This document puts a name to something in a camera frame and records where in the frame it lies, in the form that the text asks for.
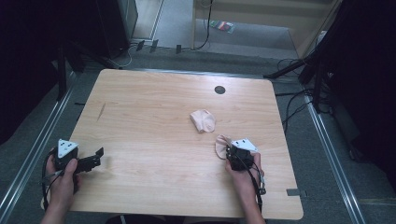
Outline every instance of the wooden table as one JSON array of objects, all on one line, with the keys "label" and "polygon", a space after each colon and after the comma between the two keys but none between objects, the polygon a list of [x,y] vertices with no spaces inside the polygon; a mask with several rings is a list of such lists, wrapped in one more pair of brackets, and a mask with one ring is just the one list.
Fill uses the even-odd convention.
[{"label": "wooden table", "polygon": [[[217,86],[224,94],[215,93]],[[190,113],[207,109],[213,133],[198,133]],[[103,70],[71,141],[81,158],[105,148],[102,165],[83,174],[74,211],[242,217],[219,134],[247,137],[262,154],[266,218],[299,219],[296,189],[272,83],[188,74]]]},{"label": "wooden table", "polygon": [[[299,58],[316,45],[318,35],[332,24],[342,0],[216,0],[212,21],[234,21],[288,27]],[[210,1],[193,0],[191,48],[195,47],[195,20],[207,20]]]}]

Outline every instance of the beige cloth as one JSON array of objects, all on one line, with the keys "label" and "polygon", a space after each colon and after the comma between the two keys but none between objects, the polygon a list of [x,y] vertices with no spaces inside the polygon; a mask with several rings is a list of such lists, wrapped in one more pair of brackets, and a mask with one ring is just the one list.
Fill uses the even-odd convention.
[{"label": "beige cloth", "polygon": [[216,138],[215,150],[216,150],[216,153],[218,154],[219,158],[221,158],[222,160],[227,159],[226,151],[225,151],[227,145],[229,147],[231,146],[231,138],[230,137],[224,136],[221,134]]},{"label": "beige cloth", "polygon": [[212,133],[215,131],[216,119],[209,111],[202,109],[190,114],[192,122],[199,133]]}]

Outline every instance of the black round hole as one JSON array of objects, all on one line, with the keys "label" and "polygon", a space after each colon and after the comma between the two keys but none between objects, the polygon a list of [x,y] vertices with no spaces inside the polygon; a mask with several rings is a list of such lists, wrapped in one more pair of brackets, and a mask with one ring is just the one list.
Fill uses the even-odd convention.
[{"label": "black round hole", "polygon": [[225,88],[222,86],[217,86],[217,87],[215,87],[215,92],[217,94],[223,94],[225,92]]}]

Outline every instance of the person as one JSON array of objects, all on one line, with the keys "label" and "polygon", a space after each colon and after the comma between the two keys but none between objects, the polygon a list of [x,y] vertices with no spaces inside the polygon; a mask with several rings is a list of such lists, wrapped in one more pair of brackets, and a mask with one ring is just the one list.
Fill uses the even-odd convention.
[{"label": "person", "polygon": [[[254,163],[261,169],[260,153],[252,153]],[[50,186],[50,200],[48,209],[41,220],[41,224],[63,224],[66,214],[74,201],[74,183],[73,173],[77,168],[78,162],[76,159],[71,160],[64,171],[63,176],[59,176]],[[47,172],[49,174],[55,173],[53,164],[53,155],[49,157],[47,162]],[[262,213],[256,202],[256,191],[251,183],[250,175],[247,171],[234,171],[228,160],[225,163],[225,170],[233,179],[233,187],[237,193],[239,202],[245,214],[247,224],[265,224],[262,218]],[[258,172],[251,169],[251,173],[256,178],[260,185]],[[77,178],[78,186],[81,186],[81,178]]]}]

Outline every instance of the wooden tabletop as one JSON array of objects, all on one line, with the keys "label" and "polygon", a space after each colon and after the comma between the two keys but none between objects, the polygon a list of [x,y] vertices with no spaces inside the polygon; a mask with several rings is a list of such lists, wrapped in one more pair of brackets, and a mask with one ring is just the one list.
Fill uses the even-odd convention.
[{"label": "wooden tabletop", "polygon": [[[226,92],[215,93],[222,86]],[[206,109],[213,133],[198,133],[190,113]],[[248,138],[262,154],[266,218],[300,219],[303,208],[272,83],[188,74],[103,70],[70,141],[80,158],[105,149],[83,175],[74,211],[194,217],[242,217],[219,134]]]}]

